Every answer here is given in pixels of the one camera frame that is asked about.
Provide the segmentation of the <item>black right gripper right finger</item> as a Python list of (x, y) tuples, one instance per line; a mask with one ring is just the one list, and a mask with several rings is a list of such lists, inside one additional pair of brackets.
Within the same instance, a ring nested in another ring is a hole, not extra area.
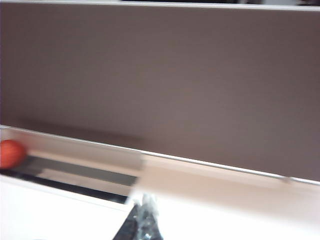
[(155, 199), (148, 194), (143, 195), (141, 205), (138, 208), (138, 239), (163, 239), (158, 226), (156, 202)]

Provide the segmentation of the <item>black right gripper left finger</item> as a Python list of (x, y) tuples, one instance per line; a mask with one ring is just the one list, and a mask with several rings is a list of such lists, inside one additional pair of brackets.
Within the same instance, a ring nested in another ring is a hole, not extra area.
[(135, 203), (120, 229), (114, 236), (114, 240), (133, 240), (138, 229), (137, 215), (140, 205)]

